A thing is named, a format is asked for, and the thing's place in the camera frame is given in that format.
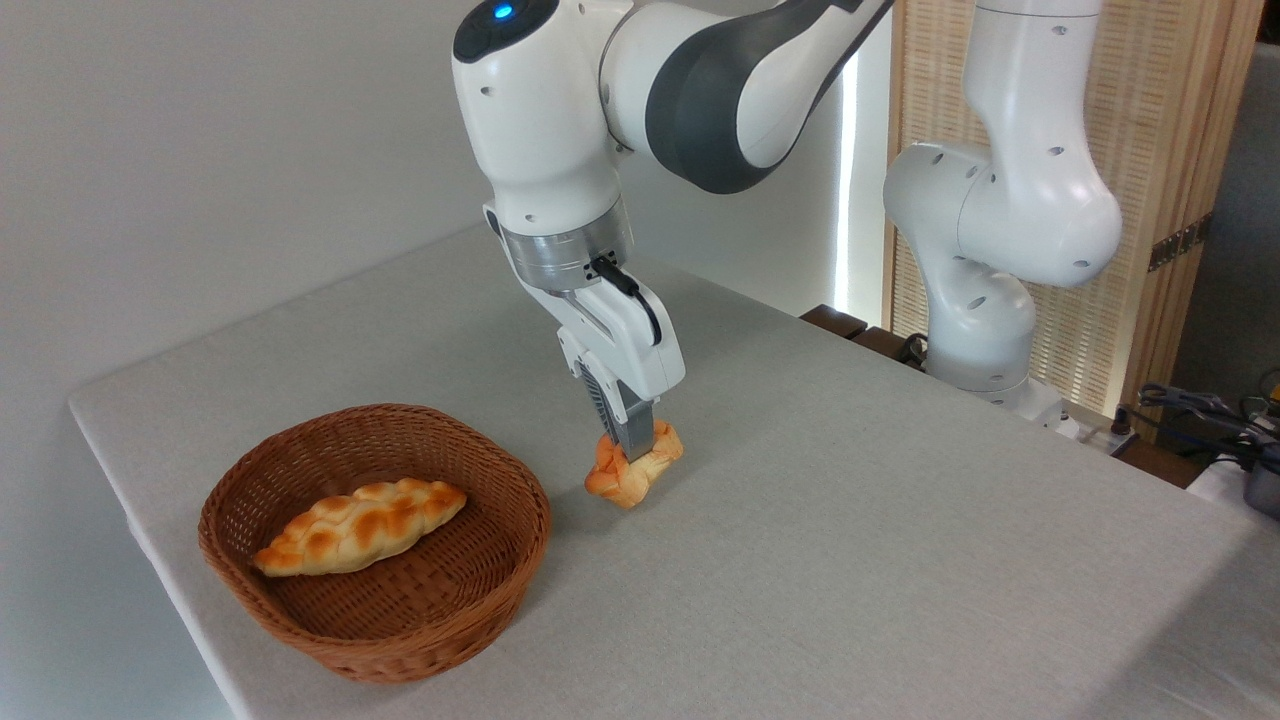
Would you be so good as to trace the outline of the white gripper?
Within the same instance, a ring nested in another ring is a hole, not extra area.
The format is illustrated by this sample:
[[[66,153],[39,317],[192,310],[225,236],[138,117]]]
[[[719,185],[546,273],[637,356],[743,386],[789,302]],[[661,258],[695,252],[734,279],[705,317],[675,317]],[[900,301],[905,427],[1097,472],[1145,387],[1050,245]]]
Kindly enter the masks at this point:
[[[643,286],[631,296],[609,282],[596,282],[547,293],[545,310],[559,323],[566,364],[586,386],[611,443],[630,462],[649,454],[657,442],[653,400],[685,377],[684,356],[662,301]]]

